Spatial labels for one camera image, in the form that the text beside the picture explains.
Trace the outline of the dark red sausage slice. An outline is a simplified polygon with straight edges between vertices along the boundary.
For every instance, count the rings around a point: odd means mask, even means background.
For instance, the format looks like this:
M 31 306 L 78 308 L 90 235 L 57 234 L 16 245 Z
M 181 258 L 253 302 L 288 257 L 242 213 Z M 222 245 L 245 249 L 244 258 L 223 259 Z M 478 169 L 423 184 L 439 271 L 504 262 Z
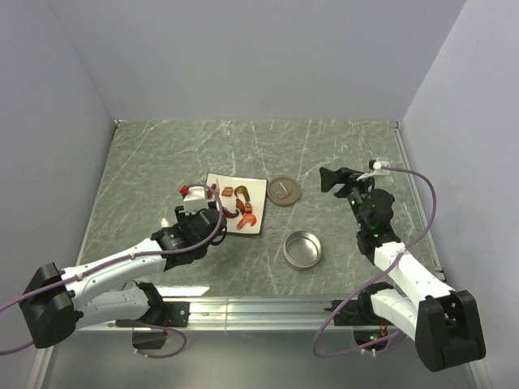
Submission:
M 238 209 L 235 209 L 233 212 L 229 211 L 227 208 L 223 208 L 223 214 L 227 219 L 233 219 L 240 215 L 240 211 Z

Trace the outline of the glazed pork belly piece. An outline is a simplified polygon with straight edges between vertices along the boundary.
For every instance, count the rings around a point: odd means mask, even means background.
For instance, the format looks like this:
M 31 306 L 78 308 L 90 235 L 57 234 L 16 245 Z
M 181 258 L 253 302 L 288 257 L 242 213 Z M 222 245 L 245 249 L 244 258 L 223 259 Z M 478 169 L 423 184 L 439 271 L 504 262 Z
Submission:
M 225 187 L 222 192 L 221 192 L 221 195 L 223 197 L 232 197 L 234 194 L 234 188 L 232 186 L 227 186 Z

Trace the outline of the round metal lunch tin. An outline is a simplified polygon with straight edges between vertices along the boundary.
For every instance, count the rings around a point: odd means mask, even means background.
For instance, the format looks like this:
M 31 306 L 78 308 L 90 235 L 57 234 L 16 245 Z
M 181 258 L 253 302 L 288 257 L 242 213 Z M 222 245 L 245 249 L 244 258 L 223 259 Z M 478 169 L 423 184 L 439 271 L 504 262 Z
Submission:
M 299 271 L 315 267 L 322 255 L 319 238 L 313 233 L 302 230 L 291 233 L 285 239 L 282 250 L 286 262 Z

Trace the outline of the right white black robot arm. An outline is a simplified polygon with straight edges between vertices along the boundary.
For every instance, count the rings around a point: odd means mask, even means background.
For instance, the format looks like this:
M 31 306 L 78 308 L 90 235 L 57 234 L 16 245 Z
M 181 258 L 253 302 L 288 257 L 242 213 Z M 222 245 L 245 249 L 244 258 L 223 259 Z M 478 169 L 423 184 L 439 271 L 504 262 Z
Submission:
M 359 251 L 381 271 L 340 302 L 325 322 L 353 301 L 363 322 L 385 319 L 408 336 L 432 372 L 482 360 L 487 350 L 474 296 L 439 280 L 410 253 L 415 243 L 403 243 L 392 229 L 394 196 L 375 185 L 376 177 L 394 169 L 377 160 L 369 169 L 320 168 L 321 190 L 340 187 L 335 197 L 350 205 L 359 227 Z

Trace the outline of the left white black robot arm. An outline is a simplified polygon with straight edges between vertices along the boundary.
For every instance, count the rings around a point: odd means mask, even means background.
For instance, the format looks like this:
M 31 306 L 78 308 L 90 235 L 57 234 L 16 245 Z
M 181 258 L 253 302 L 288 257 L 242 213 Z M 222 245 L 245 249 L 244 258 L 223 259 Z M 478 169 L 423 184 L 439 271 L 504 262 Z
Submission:
M 110 321 L 163 327 L 169 308 L 157 288 L 141 279 L 193 263 L 222 243 L 226 218 L 215 203 L 159 229 L 142 242 L 95 262 L 59 269 L 40 267 L 19 308 L 36 348 L 61 343 L 76 330 Z

